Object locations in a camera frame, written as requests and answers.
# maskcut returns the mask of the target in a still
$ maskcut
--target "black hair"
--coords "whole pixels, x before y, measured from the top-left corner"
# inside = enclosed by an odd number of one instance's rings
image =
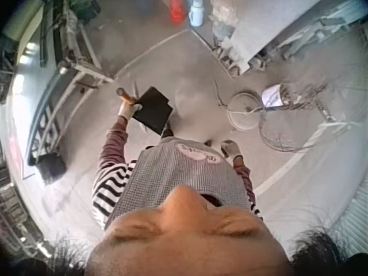
[[[59,244],[48,263],[35,259],[11,258],[0,247],[0,274],[12,276],[83,276],[85,260],[80,250],[70,250],[67,243]],[[296,241],[296,251],[290,259],[294,276],[365,275],[368,254],[348,258],[345,250],[326,231],[308,231]]]

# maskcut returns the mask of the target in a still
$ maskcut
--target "wooden handle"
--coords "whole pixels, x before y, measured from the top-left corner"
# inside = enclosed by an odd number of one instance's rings
[[[116,90],[116,94],[125,102],[130,105],[134,105],[136,102],[135,100],[124,90],[124,88],[118,88]]]

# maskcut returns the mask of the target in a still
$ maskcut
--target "work glove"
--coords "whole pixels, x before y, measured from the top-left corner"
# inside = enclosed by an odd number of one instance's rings
[[[225,140],[221,142],[221,151],[225,158],[230,157],[234,160],[238,156],[242,156],[239,146],[233,140]]]
[[[129,121],[133,117],[134,113],[141,109],[142,105],[130,105],[129,103],[123,101],[118,115],[123,116],[127,121]]]

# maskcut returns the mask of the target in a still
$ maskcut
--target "apron logo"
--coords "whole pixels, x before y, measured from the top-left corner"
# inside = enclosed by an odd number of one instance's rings
[[[207,160],[209,164],[220,164],[222,161],[222,158],[220,158],[216,154],[213,154],[208,151],[202,151],[197,148],[188,147],[187,145],[184,144],[177,144],[177,149],[182,154],[195,161]]]

